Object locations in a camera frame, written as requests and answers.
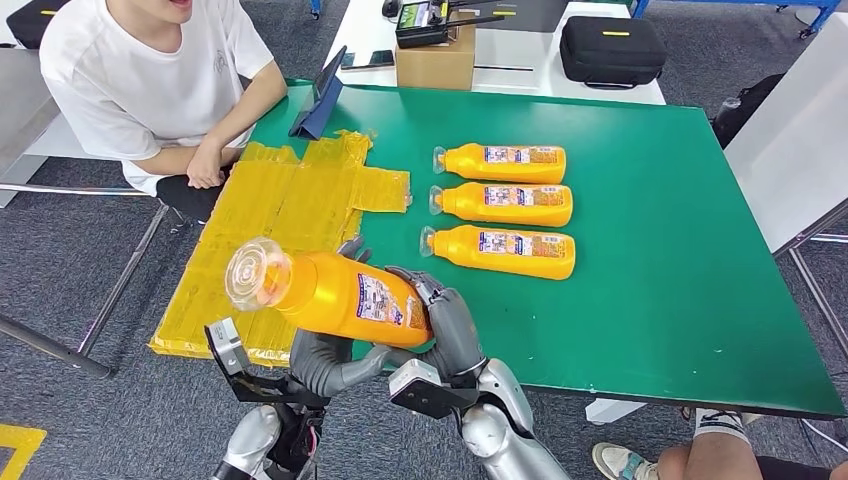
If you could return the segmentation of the person's left hand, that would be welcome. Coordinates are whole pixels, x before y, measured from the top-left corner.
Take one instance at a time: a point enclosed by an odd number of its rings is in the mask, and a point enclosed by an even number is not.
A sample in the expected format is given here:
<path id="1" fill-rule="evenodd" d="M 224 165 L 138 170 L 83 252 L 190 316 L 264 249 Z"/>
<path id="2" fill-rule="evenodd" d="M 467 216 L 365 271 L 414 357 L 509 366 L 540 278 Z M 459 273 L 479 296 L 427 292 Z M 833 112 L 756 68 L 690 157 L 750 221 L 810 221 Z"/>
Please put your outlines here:
<path id="1" fill-rule="evenodd" d="M 215 141 L 204 140 L 188 164 L 188 185 L 196 189 L 210 189 L 223 183 L 221 168 L 226 164 L 227 149 Z"/>

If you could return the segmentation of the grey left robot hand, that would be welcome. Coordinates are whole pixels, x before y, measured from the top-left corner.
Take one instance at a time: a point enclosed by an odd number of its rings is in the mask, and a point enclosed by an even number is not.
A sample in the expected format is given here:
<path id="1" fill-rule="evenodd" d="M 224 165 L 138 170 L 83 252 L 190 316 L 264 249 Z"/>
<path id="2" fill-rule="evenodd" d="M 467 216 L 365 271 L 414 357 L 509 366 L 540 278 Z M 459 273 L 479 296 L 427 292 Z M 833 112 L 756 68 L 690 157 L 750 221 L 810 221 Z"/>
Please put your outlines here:
<path id="1" fill-rule="evenodd" d="M 312 393 L 333 397 L 343 390 L 380 375 L 386 364 L 399 367 L 414 353 L 385 345 L 373 345 L 353 359 L 354 340 L 298 329 L 291 346 L 291 373 Z"/>

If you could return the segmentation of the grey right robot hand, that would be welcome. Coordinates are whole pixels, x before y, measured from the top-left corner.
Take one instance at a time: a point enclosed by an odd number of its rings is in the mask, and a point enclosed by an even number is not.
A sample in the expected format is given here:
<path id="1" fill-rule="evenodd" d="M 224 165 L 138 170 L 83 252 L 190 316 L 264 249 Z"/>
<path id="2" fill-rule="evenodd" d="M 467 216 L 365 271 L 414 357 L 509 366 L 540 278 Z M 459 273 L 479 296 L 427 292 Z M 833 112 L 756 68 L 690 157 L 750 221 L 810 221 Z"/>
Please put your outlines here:
<path id="1" fill-rule="evenodd" d="M 426 308 L 434 343 L 424 353 L 393 348 L 387 361 L 400 367 L 417 359 L 435 367 L 443 380 L 452 380 L 485 362 L 479 335 L 464 298 L 455 288 L 446 287 L 424 271 L 386 266 L 385 270 L 406 281 Z"/>

